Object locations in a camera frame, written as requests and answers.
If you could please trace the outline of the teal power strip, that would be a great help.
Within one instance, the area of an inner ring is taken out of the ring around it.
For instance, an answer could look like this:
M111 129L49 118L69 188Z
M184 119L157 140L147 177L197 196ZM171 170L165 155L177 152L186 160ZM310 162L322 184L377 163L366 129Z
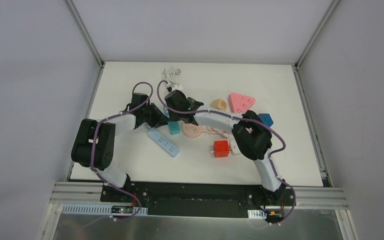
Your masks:
M164 115L166 117L169 117L169 111L167 110L166 107L163 107L163 111L164 111ZM167 125L168 125L168 130L170 135L174 136L180 133L180 126L177 121L168 121Z

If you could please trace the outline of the pale pink round socket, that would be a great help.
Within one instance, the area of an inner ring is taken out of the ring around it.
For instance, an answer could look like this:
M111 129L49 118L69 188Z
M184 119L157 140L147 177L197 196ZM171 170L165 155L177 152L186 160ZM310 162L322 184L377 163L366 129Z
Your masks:
M191 139L195 139L200 137L203 134L203 128L200 125L194 125L191 123L183 123L182 124L182 132L183 134Z

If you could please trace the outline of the white power strip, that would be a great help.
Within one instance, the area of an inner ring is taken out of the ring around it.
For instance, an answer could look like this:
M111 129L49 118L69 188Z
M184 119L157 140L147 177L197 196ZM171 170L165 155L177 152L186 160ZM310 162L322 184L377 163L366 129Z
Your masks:
M179 147L173 144L167 137L165 137L155 128L148 130L147 135L154 143L156 143L171 157L175 158L179 154Z

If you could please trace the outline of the yellow plug adapter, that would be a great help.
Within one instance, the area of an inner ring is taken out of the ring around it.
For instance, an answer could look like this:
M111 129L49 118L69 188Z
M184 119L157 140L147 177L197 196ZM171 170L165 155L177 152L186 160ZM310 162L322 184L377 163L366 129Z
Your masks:
M217 110L226 111L228 104L224 99L219 98L212 101L211 107Z

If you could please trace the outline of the pink triangular power strip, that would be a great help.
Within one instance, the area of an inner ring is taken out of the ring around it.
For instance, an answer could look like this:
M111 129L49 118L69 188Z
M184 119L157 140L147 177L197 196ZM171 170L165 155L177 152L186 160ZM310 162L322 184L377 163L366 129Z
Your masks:
M231 93L229 95L230 110L233 113L245 113L247 112L256 102L256 99L251 96L246 96L238 93Z

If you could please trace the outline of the red small adapter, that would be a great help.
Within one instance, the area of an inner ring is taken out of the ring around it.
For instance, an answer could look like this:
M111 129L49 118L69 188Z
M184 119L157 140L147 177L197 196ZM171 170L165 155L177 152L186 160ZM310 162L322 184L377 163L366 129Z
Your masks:
M214 141L212 147L210 147L210 152L213 153L215 158L226 158L230 153L230 146L227 140L216 140Z

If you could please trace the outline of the blue cube plug adapter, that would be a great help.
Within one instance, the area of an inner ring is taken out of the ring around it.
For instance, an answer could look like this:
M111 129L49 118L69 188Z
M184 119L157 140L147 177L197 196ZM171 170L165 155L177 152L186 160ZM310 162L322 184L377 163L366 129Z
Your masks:
M274 121L269 113L259 113L258 117L269 128L274 124Z

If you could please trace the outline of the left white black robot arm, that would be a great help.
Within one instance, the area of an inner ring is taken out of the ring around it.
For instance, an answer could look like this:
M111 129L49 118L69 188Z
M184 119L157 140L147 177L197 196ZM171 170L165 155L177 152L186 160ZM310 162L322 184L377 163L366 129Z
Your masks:
M155 128L165 126L169 118L150 102L148 95L134 93L124 110L103 121L90 118L81 121L71 159L113 184L113 196L120 202L127 202L132 196L131 187L125 184L130 177L112 162L115 137L143 124Z

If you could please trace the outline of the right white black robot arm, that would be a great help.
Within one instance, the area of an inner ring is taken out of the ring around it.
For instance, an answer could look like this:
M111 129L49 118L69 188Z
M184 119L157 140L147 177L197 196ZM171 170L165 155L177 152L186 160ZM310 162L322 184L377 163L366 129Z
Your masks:
M171 91L160 101L173 121L213 127L231 134L241 154L254 162L265 189L264 200L270 205L282 201L287 184L279 175L272 155L285 150L286 143L255 112L221 111L199 101L189 101L180 90Z

